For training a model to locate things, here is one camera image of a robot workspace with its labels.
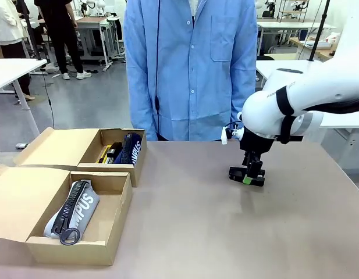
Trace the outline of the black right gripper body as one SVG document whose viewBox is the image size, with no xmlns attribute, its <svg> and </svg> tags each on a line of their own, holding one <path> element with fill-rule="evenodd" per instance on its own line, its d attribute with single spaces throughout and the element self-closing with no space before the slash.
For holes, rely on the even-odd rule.
<svg viewBox="0 0 359 279">
<path fill-rule="evenodd" d="M 269 139 L 260 137 L 245 127 L 243 136 L 240 140 L 240 149 L 243 151 L 249 151 L 257 155 L 260 159 L 263 153 L 267 153 L 271 149 L 274 141 L 274 138 Z"/>
</svg>

